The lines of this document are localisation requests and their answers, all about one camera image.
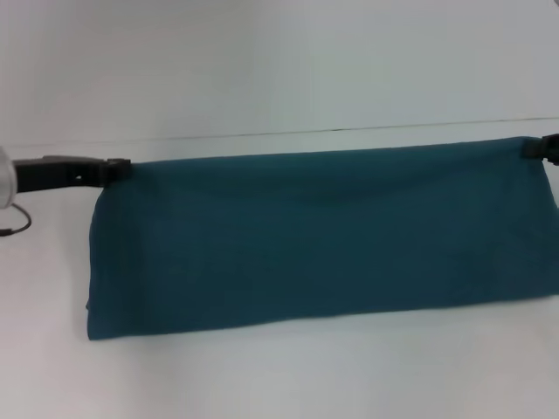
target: black cable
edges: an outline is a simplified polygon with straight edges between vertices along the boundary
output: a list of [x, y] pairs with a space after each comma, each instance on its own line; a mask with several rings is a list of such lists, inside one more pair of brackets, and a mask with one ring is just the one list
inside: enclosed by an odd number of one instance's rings
[[27, 224], [19, 229], [0, 229], [0, 237], [13, 236], [14, 234], [21, 233], [22, 231], [26, 231], [31, 227], [32, 224], [31, 214], [27, 212], [27, 210], [24, 207], [17, 205], [16, 203], [13, 203], [11, 206], [25, 216], [25, 218], [27, 219]]

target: folded fabric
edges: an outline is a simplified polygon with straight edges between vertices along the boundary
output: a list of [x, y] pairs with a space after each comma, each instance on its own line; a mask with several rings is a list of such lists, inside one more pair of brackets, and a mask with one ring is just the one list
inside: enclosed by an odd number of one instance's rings
[[89, 338], [556, 294], [526, 139], [135, 164], [95, 207]]

